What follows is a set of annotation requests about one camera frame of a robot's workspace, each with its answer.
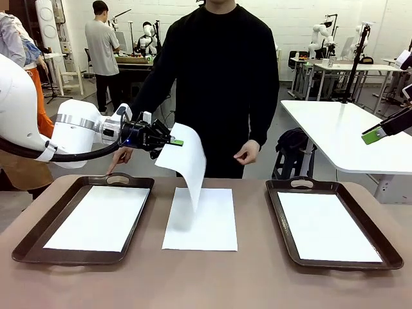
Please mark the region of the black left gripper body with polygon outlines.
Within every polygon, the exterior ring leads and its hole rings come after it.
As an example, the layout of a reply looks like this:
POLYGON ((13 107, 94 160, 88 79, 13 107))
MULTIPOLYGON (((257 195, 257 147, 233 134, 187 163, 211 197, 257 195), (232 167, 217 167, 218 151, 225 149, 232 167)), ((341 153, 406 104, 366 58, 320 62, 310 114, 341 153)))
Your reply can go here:
POLYGON ((159 149, 160 134, 153 125, 129 122, 123 126, 123 146, 144 151, 159 149))

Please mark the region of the person's right hand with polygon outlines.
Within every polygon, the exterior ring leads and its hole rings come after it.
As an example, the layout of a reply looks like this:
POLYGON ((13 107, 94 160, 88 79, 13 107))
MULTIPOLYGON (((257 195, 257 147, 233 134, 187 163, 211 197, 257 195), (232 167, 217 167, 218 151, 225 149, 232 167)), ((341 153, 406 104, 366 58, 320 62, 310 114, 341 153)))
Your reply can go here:
POLYGON ((109 168, 106 172, 106 175, 111 174, 115 167, 119 164, 127 164, 128 161, 131 159, 133 154, 133 148, 130 147, 121 147, 113 153, 113 159, 109 168))

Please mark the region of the person's left hand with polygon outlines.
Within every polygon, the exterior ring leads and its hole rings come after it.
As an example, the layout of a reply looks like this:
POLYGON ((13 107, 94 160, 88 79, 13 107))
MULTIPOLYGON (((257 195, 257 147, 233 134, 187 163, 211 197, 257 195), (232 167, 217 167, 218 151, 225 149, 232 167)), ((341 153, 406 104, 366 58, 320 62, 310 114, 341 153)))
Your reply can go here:
POLYGON ((253 164, 260 151, 260 145, 255 140, 248 140, 234 155, 234 159, 241 165, 253 164))

